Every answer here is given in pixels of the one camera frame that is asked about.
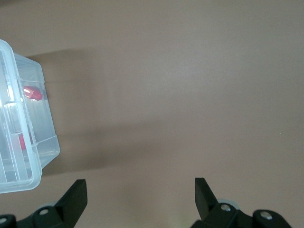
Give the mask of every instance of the container lid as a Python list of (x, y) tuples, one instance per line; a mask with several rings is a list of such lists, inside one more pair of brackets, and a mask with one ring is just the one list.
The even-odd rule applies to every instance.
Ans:
[(22, 92), (14, 52), (0, 40), (0, 193), (33, 189), (42, 174)]

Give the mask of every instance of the screw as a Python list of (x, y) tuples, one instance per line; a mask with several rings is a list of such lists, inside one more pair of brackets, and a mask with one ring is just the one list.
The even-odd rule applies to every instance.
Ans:
[(227, 204), (223, 204), (220, 208), (224, 211), (231, 211), (231, 208)]
[(39, 212), (39, 215), (45, 215), (48, 214), (48, 209), (43, 209), (42, 211)]
[(261, 216), (265, 219), (272, 220), (271, 214), (269, 214), (267, 211), (262, 211)]
[(7, 218), (0, 218), (0, 224), (5, 223), (7, 220)]

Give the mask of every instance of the clear plastic bin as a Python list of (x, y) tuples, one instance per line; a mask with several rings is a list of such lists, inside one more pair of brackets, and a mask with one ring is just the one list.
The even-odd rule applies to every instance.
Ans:
[(33, 189), (59, 154), (39, 63), (0, 40), (0, 193)]

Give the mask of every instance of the silver bolt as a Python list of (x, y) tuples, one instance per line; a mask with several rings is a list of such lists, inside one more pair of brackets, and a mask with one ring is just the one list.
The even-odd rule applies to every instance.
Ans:
[(262, 211), (261, 216), (265, 219), (272, 220), (271, 214), (269, 214), (267, 211)]
[(42, 211), (39, 212), (39, 215), (45, 215), (48, 214), (48, 209), (43, 209)]
[(220, 208), (224, 211), (231, 211), (231, 208), (227, 204), (223, 204)]
[(0, 218), (0, 224), (5, 223), (7, 220), (7, 218)]

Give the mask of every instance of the plastic container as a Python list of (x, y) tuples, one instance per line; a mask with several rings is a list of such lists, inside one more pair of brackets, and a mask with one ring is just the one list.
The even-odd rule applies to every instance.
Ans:
[(0, 40), (0, 193), (33, 189), (59, 154), (39, 63)]

